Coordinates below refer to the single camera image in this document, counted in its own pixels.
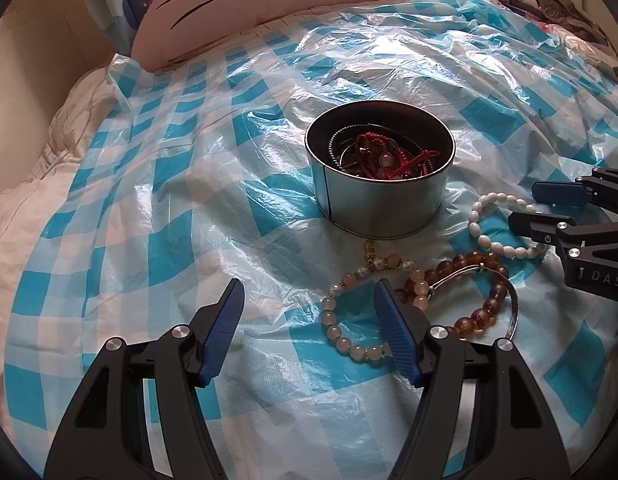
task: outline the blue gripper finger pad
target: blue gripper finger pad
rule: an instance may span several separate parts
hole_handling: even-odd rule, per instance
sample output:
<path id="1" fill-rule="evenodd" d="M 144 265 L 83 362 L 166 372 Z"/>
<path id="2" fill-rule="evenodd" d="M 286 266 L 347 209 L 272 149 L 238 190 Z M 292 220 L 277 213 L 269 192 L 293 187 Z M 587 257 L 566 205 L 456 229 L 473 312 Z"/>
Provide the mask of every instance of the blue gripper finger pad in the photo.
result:
<path id="1" fill-rule="evenodd" d="M 591 193 L 577 182 L 536 182 L 531 188 L 536 202 L 584 207 L 591 202 Z"/>
<path id="2" fill-rule="evenodd" d="M 244 285 L 236 281 L 203 346 L 204 361 L 198 375 L 205 386 L 220 373 L 238 321 L 243 315 Z"/>
<path id="3" fill-rule="evenodd" d="M 389 343 L 398 371 L 409 383 L 420 384 L 422 373 L 416 362 L 416 342 L 384 280 L 375 283 L 374 307 L 383 339 Z"/>

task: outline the metal canister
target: metal canister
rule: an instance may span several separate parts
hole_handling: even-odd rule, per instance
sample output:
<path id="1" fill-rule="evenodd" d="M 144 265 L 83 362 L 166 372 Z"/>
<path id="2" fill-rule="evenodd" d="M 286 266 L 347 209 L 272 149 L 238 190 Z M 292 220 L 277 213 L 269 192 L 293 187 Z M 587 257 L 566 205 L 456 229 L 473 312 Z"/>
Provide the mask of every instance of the metal canister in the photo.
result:
<path id="1" fill-rule="evenodd" d="M 340 170 L 329 140 L 352 124 L 378 124 L 440 153 L 434 171 L 403 180 L 373 180 Z M 307 130 L 305 147 L 318 206 L 334 224 L 366 238 L 402 238 L 431 222 L 442 203 L 455 156 L 449 129 L 429 112 L 395 101 L 357 101 L 320 115 Z"/>

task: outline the bracelet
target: bracelet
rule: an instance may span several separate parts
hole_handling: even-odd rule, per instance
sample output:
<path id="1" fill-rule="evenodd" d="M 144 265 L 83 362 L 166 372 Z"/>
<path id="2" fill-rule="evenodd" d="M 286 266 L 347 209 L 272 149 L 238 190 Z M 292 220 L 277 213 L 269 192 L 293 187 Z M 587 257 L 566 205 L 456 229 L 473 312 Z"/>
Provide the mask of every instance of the bracelet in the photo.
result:
<path id="1" fill-rule="evenodd" d="M 508 280 L 508 269 L 500 266 L 498 255 L 492 251 L 481 253 L 471 251 L 467 256 L 457 255 L 452 260 L 443 260 L 436 269 L 422 270 L 415 267 L 414 262 L 403 260 L 399 254 L 392 253 L 386 258 L 375 257 L 375 244 L 368 240 L 365 242 L 365 258 L 367 265 L 360 267 L 355 272 L 346 272 L 340 283 L 334 283 L 329 288 L 329 294 L 322 300 L 323 313 L 321 323 L 326 328 L 327 338 L 335 343 L 341 354 L 348 354 L 355 362 L 363 362 L 365 359 L 378 361 L 383 355 L 390 354 L 391 349 L 385 342 L 374 344 L 365 348 L 361 344 L 353 344 L 351 339 L 342 335 L 342 328 L 337 325 L 338 318 L 334 313 L 336 299 L 348 288 L 354 288 L 359 281 L 371 277 L 376 270 L 398 269 L 409 272 L 404 288 L 395 289 L 395 293 L 402 303 L 407 303 L 413 298 L 413 306 L 424 312 L 429 305 L 429 299 L 436 290 L 453 280 L 456 276 L 477 270 L 489 270 L 494 274 L 489 298 L 484 301 L 481 308 L 476 309 L 470 317 L 457 319 L 453 326 L 446 329 L 460 339 L 467 338 L 476 330 L 484 330 L 502 309 L 502 301 L 507 293 L 511 297 L 512 316 L 506 338 L 511 339 L 516 331 L 518 323 L 518 295 L 513 284 Z"/>
<path id="2" fill-rule="evenodd" d="M 486 195 L 482 195 L 477 202 L 471 205 L 471 212 L 469 213 L 469 233 L 474 238 L 477 238 L 478 245 L 484 249 L 489 249 L 496 254 L 503 254 L 505 258 L 518 258 L 523 260 L 525 258 L 535 258 L 538 254 L 542 254 L 546 251 L 547 246 L 545 244 L 536 244 L 534 247 L 512 247 L 510 245 L 503 246 L 499 242 L 492 242 L 487 235 L 482 234 L 482 230 L 478 225 L 480 220 L 480 213 L 487 205 L 495 202 L 506 203 L 507 205 L 517 207 L 523 211 L 529 213 L 535 213 L 535 206 L 528 204 L 521 198 L 516 198 L 514 195 L 508 195 L 506 193 L 491 192 Z"/>

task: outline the white bead bracelet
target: white bead bracelet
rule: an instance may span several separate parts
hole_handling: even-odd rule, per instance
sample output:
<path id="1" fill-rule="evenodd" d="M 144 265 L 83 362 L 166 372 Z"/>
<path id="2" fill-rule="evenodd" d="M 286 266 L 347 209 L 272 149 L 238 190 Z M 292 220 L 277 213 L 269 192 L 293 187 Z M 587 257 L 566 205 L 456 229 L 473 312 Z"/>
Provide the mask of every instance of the white bead bracelet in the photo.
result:
<path id="1" fill-rule="evenodd" d="M 502 203 L 516 207 L 529 213 L 535 213 L 535 206 L 528 204 L 521 198 L 516 198 L 513 195 L 506 193 L 491 192 L 486 195 L 482 195 L 478 202 L 474 202 L 471 205 L 471 212 L 469 213 L 469 232 L 471 236 L 477 238 L 478 245 L 484 249 L 489 249 L 496 254 L 503 254 L 506 258 L 518 258 L 523 260 L 525 258 L 535 258 L 538 254 L 542 254 L 546 251 L 547 246 L 545 244 L 536 244 L 535 247 L 512 247 L 510 245 L 503 246 L 499 242 L 492 242 L 487 235 L 482 234 L 482 229 L 478 225 L 480 220 L 480 213 L 483 208 L 491 203 Z"/>

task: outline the plastic sheet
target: plastic sheet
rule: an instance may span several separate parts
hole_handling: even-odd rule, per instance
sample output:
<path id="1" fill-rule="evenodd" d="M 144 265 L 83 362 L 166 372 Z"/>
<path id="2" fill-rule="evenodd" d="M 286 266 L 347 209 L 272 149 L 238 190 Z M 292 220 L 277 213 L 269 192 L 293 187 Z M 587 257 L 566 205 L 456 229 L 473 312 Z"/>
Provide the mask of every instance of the plastic sheet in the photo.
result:
<path id="1" fill-rule="evenodd" d="M 435 222 L 378 243 L 379 253 L 423 267 L 474 248 L 466 216 L 480 194 L 529 200 L 536 180 L 618 166 L 618 87 L 558 37 L 484 0 L 289 16 L 171 73 L 117 57 L 110 79 L 119 106 L 43 231 L 10 321 L 8 409 L 17 447 L 38 471 L 107 338 L 156 338 L 237 277 L 244 316 L 222 372 L 199 392 L 228 477 L 387 477 L 419 394 L 389 358 L 355 364 L 320 327 L 329 284 L 363 259 L 363 241 L 330 225 L 313 198 L 303 134 L 321 112 L 394 99 L 451 129 L 457 157 Z M 609 220 L 594 208 L 559 211 Z M 524 243 L 502 210 L 481 226 L 492 240 Z M 618 304 L 565 288 L 551 250 L 508 266 L 521 302 L 516 344 L 576 467 L 617 399 Z M 457 282 L 427 314 L 452 323 L 486 292 L 479 280 Z M 379 341 L 370 283 L 343 295 L 337 315 L 354 341 Z M 502 336 L 507 323 L 504 313 L 480 340 Z M 146 389 L 154 462 L 166 472 L 153 384 Z M 466 442 L 471 384 L 465 389 L 449 470 Z"/>

